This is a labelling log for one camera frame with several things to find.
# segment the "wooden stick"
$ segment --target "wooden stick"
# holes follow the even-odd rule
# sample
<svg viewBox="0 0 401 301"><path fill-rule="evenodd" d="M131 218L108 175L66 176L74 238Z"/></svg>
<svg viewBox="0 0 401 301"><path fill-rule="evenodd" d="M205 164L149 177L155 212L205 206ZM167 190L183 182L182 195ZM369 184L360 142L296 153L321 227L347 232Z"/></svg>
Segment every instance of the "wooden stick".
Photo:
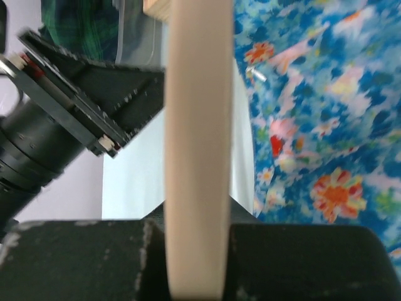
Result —
<svg viewBox="0 0 401 301"><path fill-rule="evenodd" d="M176 300L219 300L229 231L232 1L172 0L165 91L166 247Z"/></svg>

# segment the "clear plastic container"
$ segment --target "clear plastic container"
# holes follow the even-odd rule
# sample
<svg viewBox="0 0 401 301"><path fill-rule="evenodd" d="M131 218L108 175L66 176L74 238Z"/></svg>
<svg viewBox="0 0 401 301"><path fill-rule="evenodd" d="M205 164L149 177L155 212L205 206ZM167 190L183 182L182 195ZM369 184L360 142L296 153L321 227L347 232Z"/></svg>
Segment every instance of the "clear plastic container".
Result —
<svg viewBox="0 0 401 301"><path fill-rule="evenodd" d="M142 12L143 0L115 0L120 12L116 63L160 66L162 23Z"/></svg>

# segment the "orange flower print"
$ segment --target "orange flower print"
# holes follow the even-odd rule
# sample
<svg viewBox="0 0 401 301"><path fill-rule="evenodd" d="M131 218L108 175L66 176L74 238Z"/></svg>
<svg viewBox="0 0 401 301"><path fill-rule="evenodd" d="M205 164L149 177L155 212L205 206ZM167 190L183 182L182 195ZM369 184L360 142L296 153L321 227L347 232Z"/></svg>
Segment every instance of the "orange flower print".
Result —
<svg viewBox="0 0 401 301"><path fill-rule="evenodd" d="M359 15L361 15L361 11L357 11L356 13L353 13L352 15L346 17L344 19L345 22L350 22L353 21L355 19L358 19Z"/></svg>
<svg viewBox="0 0 401 301"><path fill-rule="evenodd" d="M322 211L323 217L334 223L337 216L358 218L360 210L366 209L362 198L363 188L360 176L352 177L348 171L337 168L332 174L321 177L311 191L313 206Z"/></svg>
<svg viewBox="0 0 401 301"><path fill-rule="evenodd" d="M304 143L305 143L305 137L301 136L300 138L296 139L295 149L297 151L302 151Z"/></svg>
<svg viewBox="0 0 401 301"><path fill-rule="evenodd" d="M274 46L268 42L255 43L253 49L245 53L245 61L251 65L261 61L267 61L274 54Z"/></svg>

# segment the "white wall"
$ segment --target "white wall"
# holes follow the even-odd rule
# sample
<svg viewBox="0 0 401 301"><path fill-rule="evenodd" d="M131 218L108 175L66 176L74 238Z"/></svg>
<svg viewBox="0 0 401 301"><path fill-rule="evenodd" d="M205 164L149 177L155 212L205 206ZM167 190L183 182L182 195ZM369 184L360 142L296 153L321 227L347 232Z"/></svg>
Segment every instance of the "white wall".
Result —
<svg viewBox="0 0 401 301"><path fill-rule="evenodd" d="M29 27L41 26L40 0L4 0L8 6L8 50L23 49L16 33ZM0 114L9 110L16 99L14 85L0 78ZM57 181L44 189L17 217L19 221L32 219L100 219L102 216L103 158L89 152L72 163Z"/></svg>
<svg viewBox="0 0 401 301"><path fill-rule="evenodd" d="M163 28L162 65L167 65L168 28ZM231 196L253 210L253 147L246 90L234 63ZM164 198L164 112L115 159L105 158L103 218L142 218Z"/></svg>

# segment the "scuffed black surface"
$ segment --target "scuffed black surface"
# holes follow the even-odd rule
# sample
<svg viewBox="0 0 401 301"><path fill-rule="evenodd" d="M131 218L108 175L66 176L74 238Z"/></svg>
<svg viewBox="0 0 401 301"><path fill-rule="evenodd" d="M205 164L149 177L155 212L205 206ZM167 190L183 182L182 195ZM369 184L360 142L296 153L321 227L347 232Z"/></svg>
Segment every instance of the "scuffed black surface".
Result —
<svg viewBox="0 0 401 301"><path fill-rule="evenodd" d="M224 301L401 300L371 231L248 224L245 209L232 205ZM142 221L47 222L25 231L27 224L17 225L11 235L20 237L4 242L14 247L0 264L1 300L170 300L160 212Z"/></svg>
<svg viewBox="0 0 401 301"><path fill-rule="evenodd" d="M148 270L141 272L144 226L152 229ZM20 235L0 265L0 299L12 301L168 300L164 234L151 221L102 221L77 226L47 222Z"/></svg>

